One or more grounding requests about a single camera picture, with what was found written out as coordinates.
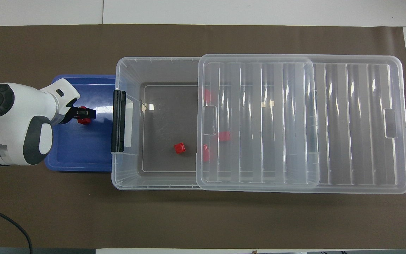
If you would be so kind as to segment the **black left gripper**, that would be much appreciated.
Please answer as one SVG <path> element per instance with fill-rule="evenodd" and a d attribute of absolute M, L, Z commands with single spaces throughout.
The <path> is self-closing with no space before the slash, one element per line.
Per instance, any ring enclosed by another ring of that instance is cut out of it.
<path fill-rule="evenodd" d="M 71 119 L 74 118 L 76 114 L 77 119 L 95 119 L 96 118 L 96 111 L 91 108 L 77 108 L 76 110 L 74 109 L 74 103 L 77 101 L 77 99 L 72 99 L 69 101 L 69 103 L 66 104 L 66 109 L 67 112 L 64 115 L 61 124 L 66 124 L 71 121 Z"/>

